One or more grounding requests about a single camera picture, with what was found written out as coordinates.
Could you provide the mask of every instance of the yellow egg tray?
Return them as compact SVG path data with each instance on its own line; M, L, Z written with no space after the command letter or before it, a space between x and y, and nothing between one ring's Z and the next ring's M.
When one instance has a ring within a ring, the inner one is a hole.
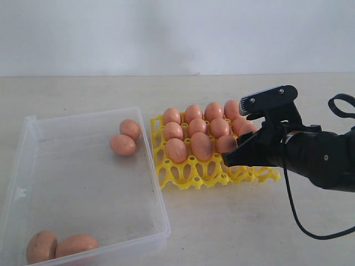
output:
M182 124L181 127L184 131L184 136L188 136L187 123L184 123L184 113L181 112ZM159 178L161 188L168 182L172 182L180 189L185 190L190 186L200 189L202 185L206 187L213 187L216 183L226 185L229 182L238 184L243 180L253 182L258 180L259 183L264 182L268 178L278 181L280 179L280 172L272 167L248 167L248 166L232 166L226 167L223 163L221 154L215 150L215 138L208 130L208 136L213 143L213 154L208 161L198 160L191 151L191 143L188 137L184 138L184 143L189 151L187 160L183 163L174 163L167 158L164 145L166 140L163 136L163 116L159 115L150 120L151 128L151 144L153 149L153 159L155 164L155 171Z

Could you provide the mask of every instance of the egg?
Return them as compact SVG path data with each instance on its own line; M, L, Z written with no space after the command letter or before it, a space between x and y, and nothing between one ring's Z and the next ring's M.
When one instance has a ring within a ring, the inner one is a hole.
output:
M246 124L240 129L239 136L247 134L249 132L252 132L254 134L256 131L258 131L256 125L254 125L254 124Z
M76 234L60 242L55 251L55 257L77 254L99 247L97 240L88 234Z
M125 119L120 124L120 133L137 140L140 136L140 127L133 119Z
M190 122L189 127L187 128L189 136L192 137L196 132L202 132L207 134L207 125L205 120L201 118L195 118Z
M170 107L163 113L163 123L176 122L181 125L181 114L177 108Z
M206 134L196 132L191 138L191 149L199 160L207 161L212 156L213 145Z
M237 136L240 135L241 128L246 124L252 124L252 121L246 120L245 117L237 118L232 122L232 131Z
M221 136L216 140L216 150L220 154L233 151L235 148L237 148L237 140L231 135Z
M165 144L166 156L174 163L182 163L189 156L185 143L179 139L170 139Z
M210 123L210 132L213 137L218 139L221 136L229 135L230 126L223 118L215 118Z
M180 139L184 140L184 131L182 127L176 122L169 122L164 126L163 136L165 140Z
M185 110L185 114L184 114L184 120L185 123L191 123L191 121L193 121L193 119L195 118L201 118L202 119L203 114L202 114L202 110L201 107L198 106L197 104L192 104L190 106L188 106Z
M212 122L215 118L223 118L223 107L217 102L208 104L205 109L205 119Z
M58 242L52 231L40 231L28 242L26 258L28 264L45 262L55 258Z
M241 118L242 116L239 114L239 102L236 100L227 101L224 105L224 114L231 121Z
M135 152L136 144L131 137L118 134L111 138L110 147L117 154L127 156Z

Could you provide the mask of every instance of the table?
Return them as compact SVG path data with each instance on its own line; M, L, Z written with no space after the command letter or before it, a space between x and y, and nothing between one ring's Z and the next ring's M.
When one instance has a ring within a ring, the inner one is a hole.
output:
M333 115L327 101L337 93L354 95L355 73L0 78L1 207L25 116L42 119L139 106L148 130L149 120L168 107L205 107L283 84L298 89L296 105L306 125L320 124L339 134L354 125ZM354 194L322 190L293 173L290 180L307 229L328 234L355 224ZM121 265L353 265L355 234L331 241L304 235L293 220L283 177L201 190L181 191L170 184L163 196L172 228L167 248Z

